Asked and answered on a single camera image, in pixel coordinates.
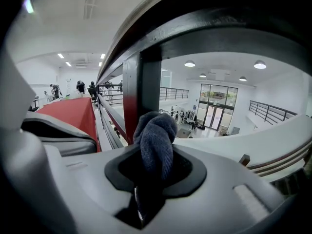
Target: red tablecloth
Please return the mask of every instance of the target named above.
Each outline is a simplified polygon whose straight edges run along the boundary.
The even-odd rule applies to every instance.
[[[84,131],[97,143],[96,118],[90,98],[68,99],[45,105],[37,113],[50,115]]]

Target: ceiling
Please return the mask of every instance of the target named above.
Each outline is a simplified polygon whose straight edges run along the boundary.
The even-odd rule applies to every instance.
[[[192,60],[195,67],[184,66],[188,60]],[[262,70],[254,68],[254,63],[257,60],[264,61],[267,68]],[[265,80],[296,69],[272,58],[234,52],[200,53],[166,59],[162,61],[161,67],[173,73],[179,72],[186,79],[223,80],[222,78],[224,78],[223,81],[251,86],[256,86]],[[200,78],[201,73],[205,73],[207,77]],[[240,81],[241,76],[245,76],[247,81]]]
[[[57,54],[49,54],[42,56],[47,63],[60,68],[77,68],[77,69],[98,69],[98,63],[103,60],[100,59],[100,53],[61,53],[64,58],[60,58]],[[69,67],[65,62],[69,62],[72,67]]]
[[[106,53],[126,17],[143,0],[31,0],[6,39],[15,63],[50,53]]]

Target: recessed light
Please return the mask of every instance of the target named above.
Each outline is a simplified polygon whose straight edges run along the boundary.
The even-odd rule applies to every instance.
[[[244,76],[241,76],[241,78],[239,78],[239,80],[241,80],[241,81],[247,81],[246,77],[244,77]]]
[[[192,60],[188,60],[184,66],[187,66],[187,67],[195,67],[195,63],[192,61]]]
[[[258,60],[255,62],[254,67],[257,69],[265,69],[267,65],[265,65],[264,61]]]
[[[31,5],[30,0],[24,0],[24,7],[26,8],[26,10],[29,14],[34,12],[34,9],[33,9],[33,6]]]

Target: entrance door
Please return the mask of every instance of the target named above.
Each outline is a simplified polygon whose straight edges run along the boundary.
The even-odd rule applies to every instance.
[[[218,130],[223,114],[223,108],[208,106],[204,125],[206,127]]]
[[[208,110],[207,110],[207,114],[206,114],[206,119],[205,119],[205,122],[204,122],[204,125],[206,127],[209,127],[211,126],[211,122],[213,120],[213,117],[214,117],[214,112],[215,112],[215,107],[213,106],[208,106]]]

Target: blue cloth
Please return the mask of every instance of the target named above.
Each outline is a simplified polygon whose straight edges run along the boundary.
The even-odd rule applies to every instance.
[[[155,179],[166,180],[173,165],[176,121],[168,114],[149,112],[140,117],[134,142],[140,144],[143,165]]]

